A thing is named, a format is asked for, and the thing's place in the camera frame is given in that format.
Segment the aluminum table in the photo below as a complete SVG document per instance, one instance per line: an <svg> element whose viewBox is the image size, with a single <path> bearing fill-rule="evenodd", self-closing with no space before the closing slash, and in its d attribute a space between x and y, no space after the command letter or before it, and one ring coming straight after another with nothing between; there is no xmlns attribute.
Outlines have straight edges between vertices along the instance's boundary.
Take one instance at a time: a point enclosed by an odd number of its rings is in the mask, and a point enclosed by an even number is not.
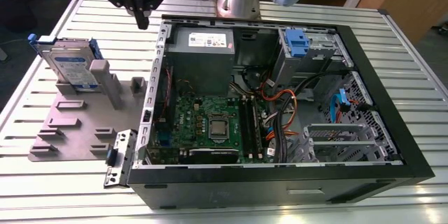
<svg viewBox="0 0 448 224"><path fill-rule="evenodd" d="M121 80L150 76L162 14L215 16L214 2L166 0L139 30L107 0L73 0L53 35L94 37ZM389 15L371 9L262 3L262 18L350 25L437 177L357 204L151 210L133 189L103 189L103 161L29 161L57 96L55 73L37 57L0 114L0 220L59 223L447 223L448 92Z"/></svg>

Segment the metal bracket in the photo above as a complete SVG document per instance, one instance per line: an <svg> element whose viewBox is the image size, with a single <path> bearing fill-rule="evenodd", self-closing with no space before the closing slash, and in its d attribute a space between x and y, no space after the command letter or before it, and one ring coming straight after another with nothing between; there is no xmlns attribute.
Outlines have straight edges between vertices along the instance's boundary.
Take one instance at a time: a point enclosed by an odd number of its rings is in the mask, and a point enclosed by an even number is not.
<svg viewBox="0 0 448 224"><path fill-rule="evenodd" d="M129 188L130 172L134 164L134 151L138 132L127 130L118 133L114 148L109 150L106 163L109 164L105 188Z"/></svg>

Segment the blue plastic latch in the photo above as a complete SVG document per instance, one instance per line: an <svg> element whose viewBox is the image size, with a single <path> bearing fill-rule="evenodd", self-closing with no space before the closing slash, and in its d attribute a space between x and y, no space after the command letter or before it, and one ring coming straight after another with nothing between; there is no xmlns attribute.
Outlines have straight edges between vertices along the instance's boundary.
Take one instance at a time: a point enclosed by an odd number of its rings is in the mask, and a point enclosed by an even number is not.
<svg viewBox="0 0 448 224"><path fill-rule="evenodd" d="M301 29L287 29L286 34L293 57L305 57L310 50L310 40L306 33Z"/></svg>
<svg viewBox="0 0 448 224"><path fill-rule="evenodd" d="M337 102L343 105L351 105L351 102L347 99L346 89L339 89L339 94L334 94L334 96L331 97L330 118L333 123L337 121Z"/></svg>
<svg viewBox="0 0 448 224"><path fill-rule="evenodd" d="M94 55L95 55L95 58L98 60L103 60L103 55L102 55L102 52L101 52L101 48L98 46L98 42L97 42L97 39L91 39L90 41L90 46L91 46L91 49L93 49L93 52L94 52Z"/></svg>
<svg viewBox="0 0 448 224"><path fill-rule="evenodd" d="M37 44L37 38L38 38L38 36L35 34L29 35L30 45Z"/></svg>

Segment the ram slot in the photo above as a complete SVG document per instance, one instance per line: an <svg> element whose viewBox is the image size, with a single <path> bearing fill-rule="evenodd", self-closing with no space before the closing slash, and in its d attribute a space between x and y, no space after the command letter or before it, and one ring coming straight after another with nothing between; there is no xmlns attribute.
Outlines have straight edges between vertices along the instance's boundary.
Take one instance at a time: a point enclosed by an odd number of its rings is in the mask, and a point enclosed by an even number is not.
<svg viewBox="0 0 448 224"><path fill-rule="evenodd" d="M251 130L250 130L250 118L251 113L249 110L249 100L241 99L239 103L239 111L241 111L241 129L242 129L242 140L243 140L243 154L245 157L253 156L254 152L254 142L251 139Z"/></svg>
<svg viewBox="0 0 448 224"><path fill-rule="evenodd" d="M261 137L261 124L259 124L259 113L258 113L258 102L255 97L251 98L250 102L250 109L251 109L251 128L254 129L254 155L258 158L262 158L263 146L262 146L262 137Z"/></svg>

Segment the motherboard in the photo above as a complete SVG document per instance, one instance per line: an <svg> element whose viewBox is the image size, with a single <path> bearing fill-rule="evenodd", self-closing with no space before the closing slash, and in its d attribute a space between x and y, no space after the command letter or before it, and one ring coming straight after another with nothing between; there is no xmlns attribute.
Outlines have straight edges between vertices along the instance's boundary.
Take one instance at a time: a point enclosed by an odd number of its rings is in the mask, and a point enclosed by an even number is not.
<svg viewBox="0 0 448 224"><path fill-rule="evenodd" d="M259 127L265 103L254 97L178 97L174 129L149 147L151 163L265 163Z"/></svg>

